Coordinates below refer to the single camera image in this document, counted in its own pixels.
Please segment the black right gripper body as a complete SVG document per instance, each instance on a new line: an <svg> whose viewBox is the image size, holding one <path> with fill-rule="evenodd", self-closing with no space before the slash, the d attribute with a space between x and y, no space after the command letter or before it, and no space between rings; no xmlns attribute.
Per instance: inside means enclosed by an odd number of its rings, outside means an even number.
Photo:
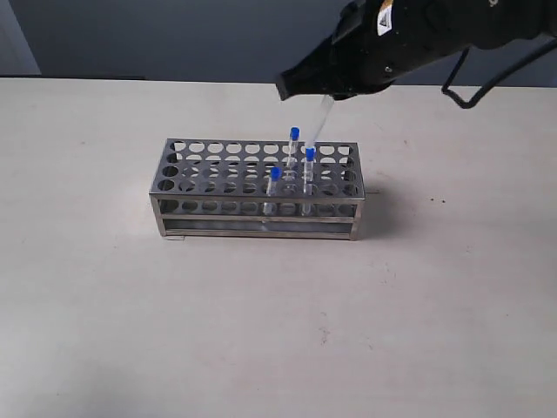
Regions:
<svg viewBox="0 0 557 418"><path fill-rule="evenodd" d="M367 1L362 22L332 45L343 92L366 95L470 47L555 34L554 1Z"/></svg>

